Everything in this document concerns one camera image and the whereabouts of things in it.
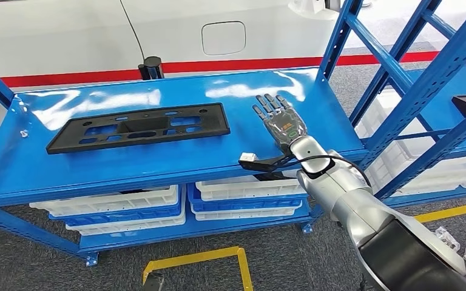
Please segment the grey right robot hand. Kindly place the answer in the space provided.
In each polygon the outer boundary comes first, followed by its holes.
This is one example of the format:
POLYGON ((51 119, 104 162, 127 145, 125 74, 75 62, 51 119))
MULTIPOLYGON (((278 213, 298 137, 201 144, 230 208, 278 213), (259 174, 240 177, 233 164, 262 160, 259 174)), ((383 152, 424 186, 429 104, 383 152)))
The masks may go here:
POLYGON ((285 150, 296 139, 307 135, 303 119, 285 98, 268 93, 255 98, 258 104, 252 108, 280 149, 285 150))

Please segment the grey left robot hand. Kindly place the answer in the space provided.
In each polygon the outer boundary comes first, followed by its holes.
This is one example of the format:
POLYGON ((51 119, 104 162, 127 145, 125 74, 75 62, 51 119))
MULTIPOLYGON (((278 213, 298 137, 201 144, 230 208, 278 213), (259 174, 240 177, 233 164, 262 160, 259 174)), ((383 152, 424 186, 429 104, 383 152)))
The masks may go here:
POLYGON ((143 283, 142 291, 165 291, 165 277, 161 273, 150 272, 143 283))

